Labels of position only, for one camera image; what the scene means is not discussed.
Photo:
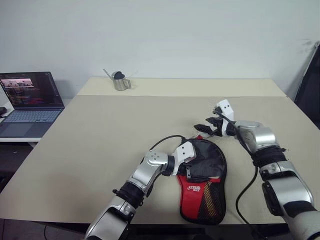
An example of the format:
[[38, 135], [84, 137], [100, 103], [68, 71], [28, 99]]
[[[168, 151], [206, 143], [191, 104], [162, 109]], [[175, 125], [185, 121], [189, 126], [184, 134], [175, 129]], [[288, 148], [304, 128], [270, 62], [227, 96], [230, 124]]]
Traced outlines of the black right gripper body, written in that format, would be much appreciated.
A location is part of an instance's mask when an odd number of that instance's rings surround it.
[[218, 137], [224, 137], [225, 136], [225, 130], [223, 129], [223, 127], [225, 126], [224, 124], [224, 118], [220, 117], [220, 124], [219, 125], [213, 125], [215, 127], [214, 130], [214, 136], [218, 136]]

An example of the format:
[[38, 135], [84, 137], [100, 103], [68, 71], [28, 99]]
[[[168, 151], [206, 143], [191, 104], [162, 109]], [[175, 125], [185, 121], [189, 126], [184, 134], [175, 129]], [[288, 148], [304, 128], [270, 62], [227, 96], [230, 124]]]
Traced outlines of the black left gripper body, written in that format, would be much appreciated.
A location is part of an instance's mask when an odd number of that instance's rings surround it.
[[179, 166], [179, 176], [185, 177], [188, 182], [194, 181], [196, 177], [196, 167], [192, 161], [183, 162]]

